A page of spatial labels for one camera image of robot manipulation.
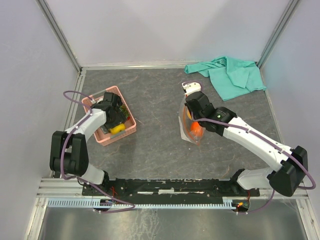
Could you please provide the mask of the small orange toy fruit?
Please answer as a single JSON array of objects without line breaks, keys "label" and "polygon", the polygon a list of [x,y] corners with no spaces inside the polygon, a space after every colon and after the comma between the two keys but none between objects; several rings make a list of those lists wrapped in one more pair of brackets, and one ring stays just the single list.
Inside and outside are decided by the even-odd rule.
[{"label": "small orange toy fruit", "polygon": [[192,120],[191,113],[190,113],[190,111],[189,111],[188,109],[186,110],[186,114],[187,114],[187,117],[188,117],[190,120]]}]

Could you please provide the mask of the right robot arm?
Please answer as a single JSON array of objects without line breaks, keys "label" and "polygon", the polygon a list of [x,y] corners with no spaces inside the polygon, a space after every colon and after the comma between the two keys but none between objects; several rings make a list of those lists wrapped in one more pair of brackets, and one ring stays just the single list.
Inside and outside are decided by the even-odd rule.
[{"label": "right robot arm", "polygon": [[241,170],[229,183],[231,193],[240,196],[247,190],[272,188],[291,197],[300,187],[308,171],[308,154],[303,147],[291,148],[267,137],[228,108],[215,108],[202,91],[187,93],[184,105],[201,127],[238,143],[268,165]]}]

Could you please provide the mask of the yellow toy fruit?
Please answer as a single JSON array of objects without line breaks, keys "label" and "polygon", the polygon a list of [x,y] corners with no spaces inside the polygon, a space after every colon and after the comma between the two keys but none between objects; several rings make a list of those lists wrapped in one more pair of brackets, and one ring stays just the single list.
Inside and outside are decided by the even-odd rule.
[{"label": "yellow toy fruit", "polygon": [[112,135],[116,135],[122,131],[124,131],[126,129],[126,126],[124,123],[121,123],[113,128],[110,128],[109,129],[109,132],[112,134]]}]

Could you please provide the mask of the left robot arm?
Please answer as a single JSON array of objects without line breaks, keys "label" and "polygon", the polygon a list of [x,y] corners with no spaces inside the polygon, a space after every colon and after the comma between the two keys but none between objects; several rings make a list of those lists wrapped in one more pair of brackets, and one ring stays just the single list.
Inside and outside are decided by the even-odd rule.
[{"label": "left robot arm", "polygon": [[106,195],[111,189],[109,174],[90,164],[87,141],[100,127],[112,135],[123,132],[127,116],[121,97],[115,93],[105,92],[101,100],[89,100],[92,105],[80,103],[87,112],[75,125],[52,134],[49,167],[65,180],[78,178],[93,184],[99,195]]}]

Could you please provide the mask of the clear zip top bag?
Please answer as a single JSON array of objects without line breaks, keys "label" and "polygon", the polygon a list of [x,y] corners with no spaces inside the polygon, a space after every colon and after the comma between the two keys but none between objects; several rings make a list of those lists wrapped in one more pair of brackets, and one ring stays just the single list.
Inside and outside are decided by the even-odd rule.
[{"label": "clear zip top bag", "polygon": [[178,111],[178,120],[179,120],[179,127],[180,127],[180,136],[184,141],[193,143],[195,145],[199,145],[201,139],[204,136],[205,133],[205,128],[202,127],[203,129],[203,136],[202,137],[195,137],[191,131],[190,131],[190,127],[191,124],[194,122],[193,120],[190,120],[187,116],[187,111],[188,108],[185,106],[186,103],[186,97],[184,96],[180,107],[179,107],[179,111]]}]

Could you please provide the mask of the pink perforated basket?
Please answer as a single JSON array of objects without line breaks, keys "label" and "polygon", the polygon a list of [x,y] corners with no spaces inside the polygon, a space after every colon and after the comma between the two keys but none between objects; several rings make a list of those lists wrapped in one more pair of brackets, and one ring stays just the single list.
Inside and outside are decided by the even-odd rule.
[{"label": "pink perforated basket", "polygon": [[[122,103],[125,104],[130,113],[130,119],[126,120],[124,123],[125,130],[118,134],[103,132],[101,128],[101,126],[106,122],[106,113],[99,109],[99,102],[102,100],[105,92],[111,92],[119,95]],[[106,88],[105,90],[86,96],[81,100],[81,103],[83,104],[86,115],[89,116],[89,119],[79,127],[79,130],[85,135],[86,140],[89,140],[93,136],[98,144],[107,146],[137,131],[137,124],[134,120],[133,114],[117,86],[114,85]]]}]

